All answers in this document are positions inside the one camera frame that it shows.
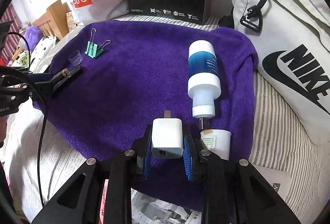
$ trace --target purple plush toy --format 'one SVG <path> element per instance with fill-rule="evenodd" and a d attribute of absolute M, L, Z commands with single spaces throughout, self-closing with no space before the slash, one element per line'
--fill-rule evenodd
<path fill-rule="evenodd" d="M 25 31 L 24 37 L 29 44 L 30 52 L 32 53 L 34 48 L 36 48 L 39 41 L 42 39 L 44 35 L 39 27 L 31 26 L 28 27 Z M 24 43 L 24 49 L 28 49 L 27 45 Z"/>

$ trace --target black cable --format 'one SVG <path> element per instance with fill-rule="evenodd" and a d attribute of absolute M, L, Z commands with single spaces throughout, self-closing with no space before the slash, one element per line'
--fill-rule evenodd
<path fill-rule="evenodd" d="M 21 37 L 24 40 L 24 42 L 26 43 L 27 50 L 29 51 L 29 69 L 30 69 L 30 66 L 31 66 L 31 51 L 30 51 L 29 44 L 27 43 L 27 40 L 25 39 L 25 37 L 22 34 L 20 34 L 18 32 L 8 32 L 8 35 L 10 35 L 10 34 L 14 34 L 14 35 L 17 35 L 17 36 Z"/>
<path fill-rule="evenodd" d="M 41 134 L 40 134 L 40 139 L 39 139 L 39 145 L 38 145 L 38 154 L 37 154 L 37 176 L 38 176 L 38 187 L 39 187 L 39 194 L 40 194 L 40 200 L 41 200 L 41 205 L 42 207 L 44 206 L 44 200 L 42 198 L 42 193 L 41 193 L 41 183 L 40 183 L 40 155 L 41 155 L 41 145 L 42 145 L 42 139 L 44 137 L 45 133 L 45 128 L 46 128 L 46 122 L 47 122 L 47 113 L 48 113 L 48 107 L 47 103 L 45 100 L 44 95 L 41 93 L 41 91 L 38 89 L 36 84 L 29 78 L 27 77 L 24 73 L 21 71 L 18 71 L 16 69 L 13 69 L 11 67 L 6 67 L 6 66 L 0 66 L 0 74 L 1 75 L 7 75 L 7 76 L 12 76 L 17 79 L 20 79 L 22 82 L 27 83 L 39 96 L 40 101 L 43 105 L 43 113 L 44 113 L 44 120 L 42 122 L 42 128 L 41 128 Z"/>

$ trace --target white tote bag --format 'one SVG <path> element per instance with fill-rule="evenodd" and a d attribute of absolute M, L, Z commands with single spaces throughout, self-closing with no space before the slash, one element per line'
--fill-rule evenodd
<path fill-rule="evenodd" d="M 255 46 L 258 71 L 292 107 L 311 141 L 329 142 L 330 9 L 324 0 L 232 2 L 235 29 Z M 259 13 L 252 9 L 256 17 L 246 17 L 258 3 L 263 6 Z"/>

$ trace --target nike logo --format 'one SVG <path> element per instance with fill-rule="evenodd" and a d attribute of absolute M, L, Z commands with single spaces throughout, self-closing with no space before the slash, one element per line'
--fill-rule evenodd
<path fill-rule="evenodd" d="M 300 86 L 296 81 L 279 69 L 277 64 L 278 58 L 282 53 L 286 52 L 286 50 L 269 54 L 263 59 L 262 66 L 270 77 L 304 96 L 330 115 L 325 107 L 318 102 L 319 97 L 317 96 L 317 94 L 320 93 L 323 96 L 328 95 L 326 90 L 330 89 L 330 79 L 328 76 L 324 75 L 325 71 L 311 53 L 305 55 L 307 50 L 308 49 L 304 45 L 300 45 L 281 57 L 281 61 L 284 63 L 291 60 L 288 64 L 288 68 L 302 84 L 308 83 L 306 88 Z M 325 83 L 313 88 L 320 81 L 324 81 Z"/>

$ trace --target green binder clip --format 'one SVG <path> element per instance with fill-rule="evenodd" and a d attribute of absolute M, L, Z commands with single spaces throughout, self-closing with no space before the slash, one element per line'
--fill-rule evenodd
<path fill-rule="evenodd" d="M 85 54 L 91 58 L 97 58 L 103 51 L 104 47 L 111 43 L 110 40 L 106 40 L 101 46 L 94 43 L 94 36 L 96 34 L 96 29 L 91 30 L 90 40 L 87 43 L 87 49 Z"/>

